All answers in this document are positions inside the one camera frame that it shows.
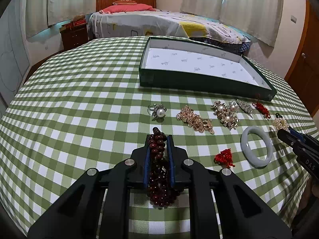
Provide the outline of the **white pearl bead cluster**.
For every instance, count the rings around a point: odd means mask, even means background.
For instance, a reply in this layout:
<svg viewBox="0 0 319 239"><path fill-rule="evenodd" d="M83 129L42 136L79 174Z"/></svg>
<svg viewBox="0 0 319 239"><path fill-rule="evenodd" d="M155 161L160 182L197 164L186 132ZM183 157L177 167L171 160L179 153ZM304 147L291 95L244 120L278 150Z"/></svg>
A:
<svg viewBox="0 0 319 239"><path fill-rule="evenodd" d="M281 129L289 131L289 124L287 123L286 119L284 119L283 116L279 113L275 114L275 119L272 121L272 124L277 131Z"/></svg>

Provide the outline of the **rose gold flower brooch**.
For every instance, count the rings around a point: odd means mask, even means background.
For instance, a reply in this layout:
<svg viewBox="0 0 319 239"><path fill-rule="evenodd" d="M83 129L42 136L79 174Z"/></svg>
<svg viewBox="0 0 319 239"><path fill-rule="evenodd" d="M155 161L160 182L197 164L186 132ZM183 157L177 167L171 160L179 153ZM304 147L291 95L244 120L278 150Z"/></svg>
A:
<svg viewBox="0 0 319 239"><path fill-rule="evenodd" d="M188 127L193 128L194 131L203 133L204 131L210 134L215 134L212 120L210 118L204 119L196 114L192 108L185 105L181 111L176 115L176 119L186 123Z"/></svg>

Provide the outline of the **red knot gold coin charm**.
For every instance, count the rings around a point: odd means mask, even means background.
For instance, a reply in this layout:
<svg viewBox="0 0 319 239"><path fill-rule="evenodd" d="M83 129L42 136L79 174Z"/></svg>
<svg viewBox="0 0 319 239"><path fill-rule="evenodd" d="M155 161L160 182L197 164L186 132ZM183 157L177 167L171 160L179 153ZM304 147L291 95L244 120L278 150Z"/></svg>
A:
<svg viewBox="0 0 319 239"><path fill-rule="evenodd" d="M256 100L255 102L252 103L252 106L258 111L260 112L260 114L262 114L262 116L269 120L271 119L271 115L269 113L269 110L262 104L260 103L260 95L256 94Z"/></svg>

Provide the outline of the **white jade bangle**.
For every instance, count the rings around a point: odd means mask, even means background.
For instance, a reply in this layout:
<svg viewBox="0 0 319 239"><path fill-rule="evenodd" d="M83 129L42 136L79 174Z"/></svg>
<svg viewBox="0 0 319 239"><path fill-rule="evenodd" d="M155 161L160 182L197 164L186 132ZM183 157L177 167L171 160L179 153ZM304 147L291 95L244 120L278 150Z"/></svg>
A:
<svg viewBox="0 0 319 239"><path fill-rule="evenodd" d="M248 144L248 135L255 134L258 135L265 143L267 149L267 157L265 160L260 160L258 157L254 155L249 144ZM241 149L243 151L244 156L247 158L248 162L257 168L262 168L267 166L272 157L273 157L273 144L270 140L270 137L257 126L247 127L242 135L241 135Z"/></svg>

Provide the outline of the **silver rhinestone hair clip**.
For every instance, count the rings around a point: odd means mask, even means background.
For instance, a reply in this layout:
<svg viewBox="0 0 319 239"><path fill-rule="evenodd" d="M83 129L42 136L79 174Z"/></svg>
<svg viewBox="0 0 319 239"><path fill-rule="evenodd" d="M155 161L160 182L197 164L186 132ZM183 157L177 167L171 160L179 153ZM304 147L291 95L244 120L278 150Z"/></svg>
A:
<svg viewBox="0 0 319 239"><path fill-rule="evenodd" d="M239 99L236 100L236 102L237 102L239 108L243 112L245 112L249 116L252 116L252 114L254 113L254 109L252 108L252 106L249 103L242 101L242 100L239 100Z"/></svg>

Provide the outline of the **small red tassel charm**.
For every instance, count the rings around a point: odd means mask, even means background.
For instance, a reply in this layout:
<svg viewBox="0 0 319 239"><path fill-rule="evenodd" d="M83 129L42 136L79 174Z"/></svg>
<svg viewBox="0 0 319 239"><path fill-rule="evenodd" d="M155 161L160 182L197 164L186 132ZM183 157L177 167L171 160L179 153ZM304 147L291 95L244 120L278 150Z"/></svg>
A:
<svg viewBox="0 0 319 239"><path fill-rule="evenodd" d="M220 151L219 154L216 154L214 157L214 162L223 168L230 169L231 167L235 167L230 148L227 148L223 151Z"/></svg>

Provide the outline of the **pearl gold cluster brooch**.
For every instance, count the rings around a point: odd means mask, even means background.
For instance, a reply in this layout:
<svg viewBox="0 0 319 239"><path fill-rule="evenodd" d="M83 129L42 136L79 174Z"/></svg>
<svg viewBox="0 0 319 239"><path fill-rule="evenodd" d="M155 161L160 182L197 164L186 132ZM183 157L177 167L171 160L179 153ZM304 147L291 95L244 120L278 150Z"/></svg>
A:
<svg viewBox="0 0 319 239"><path fill-rule="evenodd" d="M220 123L229 130L236 129L239 123L237 114L239 113L239 107L235 101L230 101L228 105L215 101L211 106L215 116L220 120Z"/></svg>

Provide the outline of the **brown wooden door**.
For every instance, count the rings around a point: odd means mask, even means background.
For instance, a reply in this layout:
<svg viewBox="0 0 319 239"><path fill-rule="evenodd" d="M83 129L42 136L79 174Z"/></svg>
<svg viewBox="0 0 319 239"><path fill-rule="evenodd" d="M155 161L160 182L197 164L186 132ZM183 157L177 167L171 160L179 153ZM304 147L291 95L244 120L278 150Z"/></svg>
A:
<svg viewBox="0 0 319 239"><path fill-rule="evenodd" d="M318 111L318 15L309 0L301 40L284 79L313 117Z"/></svg>

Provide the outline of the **green shallow box tray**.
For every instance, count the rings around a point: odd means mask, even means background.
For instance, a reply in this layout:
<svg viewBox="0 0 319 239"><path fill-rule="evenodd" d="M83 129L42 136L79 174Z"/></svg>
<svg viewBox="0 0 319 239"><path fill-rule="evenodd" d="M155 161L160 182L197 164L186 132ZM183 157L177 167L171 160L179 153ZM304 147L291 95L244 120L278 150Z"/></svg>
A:
<svg viewBox="0 0 319 239"><path fill-rule="evenodd" d="M143 87L272 101L277 91L246 57L189 39L149 37L139 66Z"/></svg>

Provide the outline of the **green white checkered tablecloth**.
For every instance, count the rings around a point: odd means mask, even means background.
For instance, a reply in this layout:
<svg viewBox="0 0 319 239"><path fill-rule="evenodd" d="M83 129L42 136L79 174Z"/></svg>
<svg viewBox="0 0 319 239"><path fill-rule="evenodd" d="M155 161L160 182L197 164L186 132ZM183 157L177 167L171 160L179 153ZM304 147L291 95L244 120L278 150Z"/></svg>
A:
<svg viewBox="0 0 319 239"><path fill-rule="evenodd" d="M309 175L291 147L277 138L272 120L260 112L238 113L229 130L215 116L215 101L236 96L140 85L139 66L149 37L95 39L46 61L22 86L1 117L1 204L18 231L32 225L88 169L108 170L142 147L157 126L174 144L211 170L214 157L231 149L232 171L286 224L291 224ZM188 105L212 120L215 134L196 132L176 119ZM270 137L273 157L252 166L241 135L257 126ZM256 157L264 141L248 135Z"/></svg>

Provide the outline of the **bed with patterned sheet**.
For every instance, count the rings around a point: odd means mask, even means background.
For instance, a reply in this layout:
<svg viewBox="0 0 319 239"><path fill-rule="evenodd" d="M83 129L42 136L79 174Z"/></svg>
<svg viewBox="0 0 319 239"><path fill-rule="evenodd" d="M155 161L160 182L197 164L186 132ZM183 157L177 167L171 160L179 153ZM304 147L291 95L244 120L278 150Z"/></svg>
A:
<svg viewBox="0 0 319 239"><path fill-rule="evenodd" d="M243 54L251 46L249 36L233 27L202 16L170 11L134 11L92 14L89 38L174 36L218 46Z"/></svg>

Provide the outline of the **white curtain right window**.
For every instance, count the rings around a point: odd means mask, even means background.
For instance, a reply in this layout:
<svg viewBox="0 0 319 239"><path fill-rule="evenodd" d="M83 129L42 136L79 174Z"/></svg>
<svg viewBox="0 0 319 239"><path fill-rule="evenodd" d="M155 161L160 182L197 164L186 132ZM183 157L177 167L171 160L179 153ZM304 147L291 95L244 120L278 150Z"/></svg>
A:
<svg viewBox="0 0 319 239"><path fill-rule="evenodd" d="M273 47L282 17L283 0L183 0L181 11L213 18L240 29Z"/></svg>

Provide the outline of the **white curtain window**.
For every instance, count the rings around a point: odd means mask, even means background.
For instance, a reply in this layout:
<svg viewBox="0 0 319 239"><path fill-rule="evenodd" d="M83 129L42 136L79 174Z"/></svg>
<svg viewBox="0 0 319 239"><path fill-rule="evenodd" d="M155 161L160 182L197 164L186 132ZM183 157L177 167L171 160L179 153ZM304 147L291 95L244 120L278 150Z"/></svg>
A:
<svg viewBox="0 0 319 239"><path fill-rule="evenodd" d="M273 47L282 17L283 0L183 0L181 11L213 18L240 29Z"/></svg>
<svg viewBox="0 0 319 239"><path fill-rule="evenodd" d="M27 38L60 22L95 11L96 0L26 0L25 31Z"/></svg>

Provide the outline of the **red pillow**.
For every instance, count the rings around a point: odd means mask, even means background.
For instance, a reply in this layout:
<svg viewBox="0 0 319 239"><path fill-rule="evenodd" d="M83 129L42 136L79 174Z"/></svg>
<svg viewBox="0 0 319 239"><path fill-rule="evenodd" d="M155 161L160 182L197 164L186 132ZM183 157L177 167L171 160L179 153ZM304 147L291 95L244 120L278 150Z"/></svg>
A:
<svg viewBox="0 0 319 239"><path fill-rule="evenodd" d="M101 14L113 14L118 12L135 12L135 11L156 11L151 5L147 4L121 4L112 5L99 11Z"/></svg>

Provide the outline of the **dark wooden nightstand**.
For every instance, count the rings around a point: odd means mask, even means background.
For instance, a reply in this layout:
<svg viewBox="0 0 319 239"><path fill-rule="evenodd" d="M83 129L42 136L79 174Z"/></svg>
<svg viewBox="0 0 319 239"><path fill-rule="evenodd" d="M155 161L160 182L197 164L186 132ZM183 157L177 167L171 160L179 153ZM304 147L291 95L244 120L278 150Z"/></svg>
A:
<svg viewBox="0 0 319 239"><path fill-rule="evenodd" d="M59 32L61 34L64 51L77 48L89 40L86 24L77 26L71 23L65 24L59 29Z"/></svg>

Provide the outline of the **red boxes on nightstand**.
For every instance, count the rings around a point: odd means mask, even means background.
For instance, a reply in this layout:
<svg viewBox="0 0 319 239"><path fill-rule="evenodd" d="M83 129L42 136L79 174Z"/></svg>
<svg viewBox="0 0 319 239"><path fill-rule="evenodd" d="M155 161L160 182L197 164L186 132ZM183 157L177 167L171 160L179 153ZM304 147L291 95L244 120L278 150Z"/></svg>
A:
<svg viewBox="0 0 319 239"><path fill-rule="evenodd" d="M78 27L78 26L83 26L86 23L87 22L86 22L86 19L85 19L85 15L75 16L74 19L71 22L62 25L59 28L59 32L62 32L62 31L65 31L65 30L72 30L73 28Z"/></svg>

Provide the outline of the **glass sliding wardrobe door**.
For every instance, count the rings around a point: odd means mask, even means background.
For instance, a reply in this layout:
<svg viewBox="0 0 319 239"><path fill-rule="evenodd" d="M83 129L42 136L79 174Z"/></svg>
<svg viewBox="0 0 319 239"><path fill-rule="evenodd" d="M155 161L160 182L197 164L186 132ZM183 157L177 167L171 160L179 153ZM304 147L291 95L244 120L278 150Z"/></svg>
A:
<svg viewBox="0 0 319 239"><path fill-rule="evenodd" d="M21 29L21 0L11 0L1 16L1 115L13 100L30 65Z"/></svg>

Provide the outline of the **white curtain left window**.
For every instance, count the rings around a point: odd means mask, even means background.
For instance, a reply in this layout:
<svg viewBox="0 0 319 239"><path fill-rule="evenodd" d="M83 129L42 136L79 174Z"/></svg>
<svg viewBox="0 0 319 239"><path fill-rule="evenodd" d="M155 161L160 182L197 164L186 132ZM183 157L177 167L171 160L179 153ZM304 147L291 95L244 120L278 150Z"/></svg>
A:
<svg viewBox="0 0 319 239"><path fill-rule="evenodd" d="M60 22L95 11L96 0L26 0L25 31L27 38Z"/></svg>

